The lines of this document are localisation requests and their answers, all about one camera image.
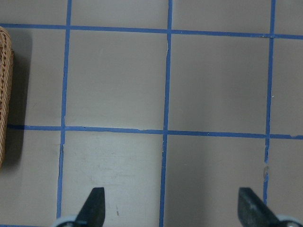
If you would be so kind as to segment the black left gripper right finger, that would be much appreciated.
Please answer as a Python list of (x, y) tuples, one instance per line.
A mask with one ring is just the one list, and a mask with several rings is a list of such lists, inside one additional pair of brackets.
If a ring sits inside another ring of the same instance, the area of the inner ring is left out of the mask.
[(243, 227), (275, 227), (280, 222), (249, 187), (239, 188), (238, 219)]

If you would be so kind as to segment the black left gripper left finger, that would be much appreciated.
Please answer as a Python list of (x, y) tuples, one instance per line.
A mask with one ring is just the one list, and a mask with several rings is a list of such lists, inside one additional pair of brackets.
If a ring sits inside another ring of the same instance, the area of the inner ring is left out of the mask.
[(105, 222), (104, 187), (93, 188), (78, 213), (74, 224), (76, 227), (102, 227)]

